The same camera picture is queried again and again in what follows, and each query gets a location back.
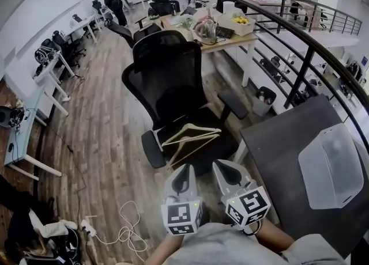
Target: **gray shirt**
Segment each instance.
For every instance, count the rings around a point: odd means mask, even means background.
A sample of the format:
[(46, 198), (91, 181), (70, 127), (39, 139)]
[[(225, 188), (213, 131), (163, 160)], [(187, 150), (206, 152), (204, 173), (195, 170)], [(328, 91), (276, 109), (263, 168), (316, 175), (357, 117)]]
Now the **gray shirt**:
[(184, 238), (165, 265), (345, 265), (342, 257), (319, 234), (296, 240), (278, 255), (234, 228), (217, 223), (200, 227)]

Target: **white plastic bin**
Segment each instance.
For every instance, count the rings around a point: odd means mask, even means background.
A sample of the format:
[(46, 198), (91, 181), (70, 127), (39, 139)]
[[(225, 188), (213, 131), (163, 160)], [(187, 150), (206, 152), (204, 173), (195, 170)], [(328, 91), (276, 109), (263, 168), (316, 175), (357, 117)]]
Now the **white plastic bin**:
[(310, 207), (342, 208), (363, 188), (360, 158), (344, 124), (325, 129), (299, 154)]

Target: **clothes hanger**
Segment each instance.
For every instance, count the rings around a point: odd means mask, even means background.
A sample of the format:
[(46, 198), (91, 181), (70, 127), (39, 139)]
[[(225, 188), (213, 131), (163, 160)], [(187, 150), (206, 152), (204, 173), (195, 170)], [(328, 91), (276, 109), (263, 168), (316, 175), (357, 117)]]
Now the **clothes hanger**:
[(177, 151), (175, 152), (175, 154), (172, 156), (171, 160), (168, 163), (168, 168), (174, 166), (175, 164), (183, 161), (185, 158), (189, 157), (191, 154), (195, 153), (197, 150), (203, 148), (206, 144), (210, 143), (211, 141), (213, 141), (215, 138), (218, 138), (220, 135), (219, 134), (213, 134), (213, 135), (207, 135), (204, 137), (198, 137), (198, 138), (194, 138), (191, 141), (199, 141), (199, 140), (205, 140), (205, 139), (210, 139), (209, 141), (206, 141), (204, 144), (202, 144), (201, 146), (199, 146), (198, 148), (196, 148), (195, 150), (193, 150), (192, 152), (190, 152), (189, 154), (185, 155), (184, 157), (182, 157), (180, 160), (174, 162), (174, 160), (177, 158), (178, 154), (180, 153), (180, 151), (182, 150), (182, 148), (184, 147), (184, 145), (186, 144), (186, 142), (188, 142), (188, 138), (189, 137), (183, 137), (183, 141), (179, 142), (179, 146)]
[(202, 134), (202, 135), (195, 136), (195, 137), (186, 137), (186, 139), (184, 139), (184, 137), (182, 137), (181, 140), (170, 142), (170, 143), (166, 143), (166, 144), (163, 144), (162, 146), (167, 146), (167, 145), (171, 145), (171, 144), (181, 143), (181, 142), (185, 142), (185, 141), (196, 141), (197, 138), (207, 137), (208, 135), (215, 134), (215, 133), (219, 133), (219, 131), (209, 132), (209, 133)]
[[(186, 137), (187, 141), (193, 140), (195, 138), (203, 137), (203, 136), (206, 136), (206, 135), (210, 135), (210, 134), (213, 134), (213, 133), (219, 133), (219, 132), (221, 132), (221, 129), (218, 129), (218, 128), (198, 127), (198, 126), (195, 126), (194, 124), (189, 123), (189, 124), (185, 124), (182, 127), (182, 129), (177, 134), (175, 134), (174, 136), (172, 136), (171, 138), (169, 138), (168, 140), (166, 140), (165, 142), (163, 142), (161, 144), (161, 147), (163, 147), (165, 145), (169, 145), (170, 142), (172, 142), (175, 138), (177, 138), (178, 136), (180, 136), (180, 134), (183, 134), (185, 131), (187, 131), (189, 129), (191, 129), (191, 130), (199, 130), (199, 131), (208, 131), (210, 133), (206, 133), (206, 134), (199, 135), (199, 136), (196, 136), (196, 137)], [(179, 141), (173, 142), (173, 143), (180, 143), (181, 141), (183, 141), (182, 139), (180, 139)]]

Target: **wooden floor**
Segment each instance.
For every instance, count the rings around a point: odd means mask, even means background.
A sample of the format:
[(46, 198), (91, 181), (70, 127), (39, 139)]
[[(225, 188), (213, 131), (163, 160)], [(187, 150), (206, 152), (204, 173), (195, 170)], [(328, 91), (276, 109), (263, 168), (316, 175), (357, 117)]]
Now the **wooden floor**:
[[(100, 238), (107, 241), (116, 240), (120, 228), (127, 225), (119, 216), (119, 209), (127, 201), (134, 200), (141, 214), (135, 231), (149, 246), (140, 254), (145, 259), (165, 236), (160, 204), (170, 171), (153, 169), (142, 149), (141, 135), (151, 129), (152, 121), (121, 81), (122, 71), (132, 62), (131, 49), (123, 38), (108, 29), (99, 34), (98, 41), (92, 44), (88, 40), (86, 57), (76, 71), (85, 77), (85, 82), (80, 84), (74, 78), (63, 83), (71, 94), (71, 100), (64, 104), (69, 116), (55, 111), (50, 127), (74, 153), (69, 152), (53, 131), (46, 129), (41, 161), (61, 171), (63, 176), (58, 178), (40, 171), (39, 195), (44, 200), (55, 197), (58, 215), (77, 222), (77, 191), (80, 190), (80, 221), (94, 216), (90, 218), (91, 224)], [(228, 88), (233, 89), (251, 111), (247, 97), (251, 93), (241, 86), (242, 72), (225, 54), (204, 55), (202, 76), (210, 107), (217, 115), (223, 109), (217, 92)], [(241, 122), (231, 115), (227, 126), (240, 141), (239, 129), (258, 122), (260, 118), (253, 114)], [(85, 188), (78, 170), (83, 174)], [(212, 174), (199, 178), (198, 185), (210, 208), (212, 221), (222, 222), (225, 216), (219, 206)], [(131, 222), (136, 222), (133, 206), (127, 206), (123, 213)], [(139, 241), (134, 245), (142, 247)], [(126, 243), (106, 246), (94, 238), (88, 247), (98, 264), (141, 263)], [(85, 252), (84, 259), (88, 264)]]

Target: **metal railing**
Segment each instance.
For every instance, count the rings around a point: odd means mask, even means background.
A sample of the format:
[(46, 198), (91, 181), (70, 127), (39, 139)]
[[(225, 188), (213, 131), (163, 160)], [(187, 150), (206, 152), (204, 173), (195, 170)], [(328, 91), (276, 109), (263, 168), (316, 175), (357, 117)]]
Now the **metal railing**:
[[(276, 0), (274, 2), (268, 2), (259, 0), (257, 4), (263, 7), (276, 7), (279, 11), (276, 13), (282, 18), (288, 18), (293, 16), (299, 16), (296, 14), (299, 10), (304, 10), (306, 14), (301, 15), (304, 17), (302, 20), (294, 20), (295, 26), (308, 30), (329, 31), (329, 32), (341, 32), (350, 33), (351, 35), (358, 35), (362, 22), (344, 12), (329, 6), (320, 4), (318, 2), (309, 0)], [(281, 26), (278, 25), (277, 33), (280, 32)]]
[[(353, 113), (348, 108), (348, 106), (343, 101), (343, 99), (340, 97), (340, 95), (336, 92), (335, 88), (331, 85), (331, 83), (311, 64), (314, 54), (315, 53), (318, 54), (327, 63), (327, 65), (329, 65), (340, 76), (344, 84), (346, 84), (346, 86), (356, 96), (360, 104), (365, 108), (366, 112), (369, 113), (369, 98), (366, 92), (359, 85), (359, 83), (354, 79), (353, 75), (348, 71), (348, 69), (344, 67), (341, 64), (341, 62), (331, 52), (329, 52), (322, 44), (320, 44), (318, 41), (312, 38), (308, 33), (306, 33), (304, 28), (300, 28), (299, 26), (296, 26), (294, 22), (289, 22), (283, 18), (284, 13), (285, 13), (284, 8), (287, 5), (286, 3), (288, 3), (287, 0), (282, 0), (281, 5), (273, 4), (273, 6), (280, 7), (280, 12), (270, 12), (266, 10), (265, 4), (261, 3), (261, 1), (254, 1), (254, 0), (230, 0), (230, 1), (237, 2), (238, 4), (241, 4), (242, 7), (247, 7), (248, 9), (250, 8), (252, 12), (254, 13), (248, 13), (247, 14), (248, 16), (249, 15), (263, 15), (269, 19), (267, 20), (268, 22), (274, 22), (275, 24), (277, 24), (277, 27), (268, 28), (264, 26), (265, 22), (259, 21), (259, 22), (256, 22), (254, 30), (261, 32), (261, 33), (267, 33), (269, 36), (276, 39), (279, 43), (281, 43), (284, 47), (286, 47), (291, 53), (295, 54), (296, 57), (302, 60), (303, 63), (301, 67), (297, 69), (292, 63), (288, 61), (288, 59), (285, 59), (282, 55), (280, 55), (280, 53), (278, 53), (273, 47), (271, 47), (270, 44), (268, 44), (264, 39), (262, 39), (262, 37), (259, 37), (259, 41), (263, 44), (263, 46), (265, 46), (268, 50), (274, 53), (275, 56), (279, 57), (280, 60), (282, 60), (286, 64), (286, 66), (291, 70), (291, 72), (296, 74), (296, 80), (292, 82), (283, 71), (281, 71), (270, 59), (268, 59), (264, 55), (262, 51), (260, 51), (258, 48), (255, 48), (255, 52), (258, 53), (262, 59), (265, 59), (266, 61), (268, 61), (268, 63), (271, 66), (273, 66), (273, 69), (278, 71), (280, 78), (283, 79), (288, 84), (288, 86), (291, 87), (291, 91), (287, 93), (285, 89), (281, 86), (280, 82), (277, 81), (276, 78), (269, 73), (268, 69), (266, 69), (266, 67), (264, 67), (255, 57), (253, 57), (254, 62), (265, 72), (265, 74), (273, 81), (273, 83), (278, 87), (278, 89), (286, 97), (286, 102), (284, 104), (284, 107), (287, 109), (290, 105), (296, 106), (300, 104), (301, 102), (304, 102), (305, 100), (307, 100), (309, 97), (318, 95), (314, 86), (312, 86), (312, 84), (305, 79), (305, 74), (307, 70), (311, 69), (312, 72), (318, 77), (318, 79), (329, 89), (333, 97), (335, 97), (337, 101), (341, 104), (342, 108), (347, 113), (348, 118), (350, 118), (353, 125), (357, 129), (364, 143), (364, 146), (369, 153), (368, 141), (366, 140), (366, 137), (362, 129), (360, 128), (357, 120), (355, 119)], [(355, 34), (357, 35), (359, 33), (362, 22), (358, 20), (357, 18), (354, 18), (348, 14), (339, 12), (338, 10), (332, 9), (322, 4), (311, 2), (308, 0), (299, 0), (299, 1), (313, 4), (315, 6), (314, 12), (317, 11), (317, 6), (324, 7), (330, 10), (334, 10), (334, 14), (333, 14), (334, 19), (333, 19), (332, 26), (334, 26), (334, 23), (336, 20), (335, 18), (339, 18), (342, 15), (345, 16), (345, 23), (341, 31), (342, 33), (345, 32), (345, 28), (346, 28), (345, 26), (347, 25), (349, 18), (352, 18), (354, 22), (359, 24), (359, 28), (357, 30), (357, 33)], [(310, 31), (312, 30), (311, 26), (304, 26), (304, 27), (309, 29)], [(302, 42), (304, 42), (308, 46), (305, 56), (303, 56), (299, 51), (295, 50), (291, 45), (284, 42), (282, 39), (280, 39), (277, 36), (281, 29), (290, 32), (291, 34), (296, 36), (298, 39), (300, 39)], [(335, 32), (334, 28), (332, 27), (330, 28), (329, 31)], [(240, 49), (244, 51), (245, 53), (247, 53), (247, 50), (244, 47), (240, 46)], [(306, 92), (308, 92), (308, 96), (306, 96), (306, 94), (303, 95), (299, 90), (302, 83), (304, 83), (306, 86)]]

